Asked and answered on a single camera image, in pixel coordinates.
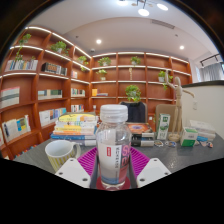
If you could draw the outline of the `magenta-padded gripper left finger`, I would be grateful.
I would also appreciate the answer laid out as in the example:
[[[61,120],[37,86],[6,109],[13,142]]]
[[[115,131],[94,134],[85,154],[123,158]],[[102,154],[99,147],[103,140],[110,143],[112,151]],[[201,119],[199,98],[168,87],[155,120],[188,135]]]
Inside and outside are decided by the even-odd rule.
[[[55,175],[84,188],[95,188],[98,176],[97,149],[90,149],[78,159],[68,159]]]

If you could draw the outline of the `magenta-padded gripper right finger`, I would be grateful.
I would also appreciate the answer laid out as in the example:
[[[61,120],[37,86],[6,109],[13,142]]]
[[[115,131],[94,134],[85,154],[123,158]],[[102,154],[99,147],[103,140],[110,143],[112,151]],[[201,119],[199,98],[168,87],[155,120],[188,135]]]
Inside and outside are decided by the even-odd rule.
[[[140,188],[170,175],[171,172],[158,158],[149,158],[131,148],[129,176],[132,188]]]

